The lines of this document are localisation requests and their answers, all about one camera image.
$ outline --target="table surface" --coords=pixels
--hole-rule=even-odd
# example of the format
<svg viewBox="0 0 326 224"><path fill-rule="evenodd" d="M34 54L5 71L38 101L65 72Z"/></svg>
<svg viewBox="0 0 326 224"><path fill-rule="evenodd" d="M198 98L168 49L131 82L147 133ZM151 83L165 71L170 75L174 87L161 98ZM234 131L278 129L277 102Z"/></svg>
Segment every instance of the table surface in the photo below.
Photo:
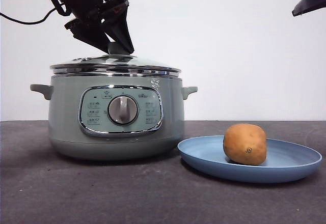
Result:
<svg viewBox="0 0 326 224"><path fill-rule="evenodd" d="M236 123L187 121L184 138ZM326 121L251 123L326 155ZM47 121L1 122L1 223L325 223L325 164L295 182L233 182L191 168L177 149L133 161L68 158L51 147Z"/></svg>

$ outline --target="potato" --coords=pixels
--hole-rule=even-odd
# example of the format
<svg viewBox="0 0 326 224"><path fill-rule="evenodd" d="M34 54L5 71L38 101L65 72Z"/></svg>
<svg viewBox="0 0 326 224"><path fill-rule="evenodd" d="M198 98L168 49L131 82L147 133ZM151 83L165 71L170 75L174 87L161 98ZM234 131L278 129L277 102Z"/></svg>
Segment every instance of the potato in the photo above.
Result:
<svg viewBox="0 0 326 224"><path fill-rule="evenodd" d="M256 125L235 124L224 135L223 150L235 162L259 165L266 160L266 133Z"/></svg>

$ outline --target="black cable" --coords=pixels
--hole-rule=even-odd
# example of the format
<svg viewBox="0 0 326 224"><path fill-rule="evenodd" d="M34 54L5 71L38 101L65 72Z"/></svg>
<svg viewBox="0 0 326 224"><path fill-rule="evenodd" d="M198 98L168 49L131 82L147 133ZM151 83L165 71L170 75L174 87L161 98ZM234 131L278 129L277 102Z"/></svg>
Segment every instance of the black cable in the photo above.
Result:
<svg viewBox="0 0 326 224"><path fill-rule="evenodd" d="M5 15L5 14L3 14L3 13L0 13L0 16L6 18L6 19L8 19L8 20L11 20L11 21L13 21L13 22L20 23L20 24L39 24L39 23L44 22L44 21L49 17L49 15L50 15L53 11L55 11L55 10L56 10L56 8L51 9L51 10L50 10L50 11L49 11L45 16L44 16L43 19L41 19L41 20L39 20L39 21L35 21L35 22L24 22L24 21L20 21L20 20L17 20L17 19L10 18L9 16L7 16L7 15Z"/></svg>

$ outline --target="white backdrop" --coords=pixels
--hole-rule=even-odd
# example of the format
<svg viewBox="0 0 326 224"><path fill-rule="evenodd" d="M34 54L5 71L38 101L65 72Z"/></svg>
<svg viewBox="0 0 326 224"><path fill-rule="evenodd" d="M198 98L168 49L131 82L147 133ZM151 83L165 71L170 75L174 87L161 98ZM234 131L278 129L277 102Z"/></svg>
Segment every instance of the white backdrop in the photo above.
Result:
<svg viewBox="0 0 326 224"><path fill-rule="evenodd" d="M129 0L134 55L182 69L187 120L326 120L326 9L292 17L299 0ZM35 21L50 0L1 0ZM49 66L103 55L72 37L73 17L26 26L1 18L1 120L47 119Z"/></svg>

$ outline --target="glass lid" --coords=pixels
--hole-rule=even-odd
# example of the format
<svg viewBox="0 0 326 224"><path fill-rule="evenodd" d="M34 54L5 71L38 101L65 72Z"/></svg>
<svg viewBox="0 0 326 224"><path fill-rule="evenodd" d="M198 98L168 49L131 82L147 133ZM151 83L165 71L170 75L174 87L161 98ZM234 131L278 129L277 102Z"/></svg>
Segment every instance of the glass lid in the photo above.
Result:
<svg viewBox="0 0 326 224"><path fill-rule="evenodd" d="M74 70L75 72L103 72L104 69L106 69L105 72L114 72L115 70L121 71L121 69L123 69L123 71L127 73L133 73L134 70L181 72L181 70L169 67L163 63L121 54L109 54L96 58L78 58L66 63L52 65L50 68L54 69L54 73L62 69Z"/></svg>

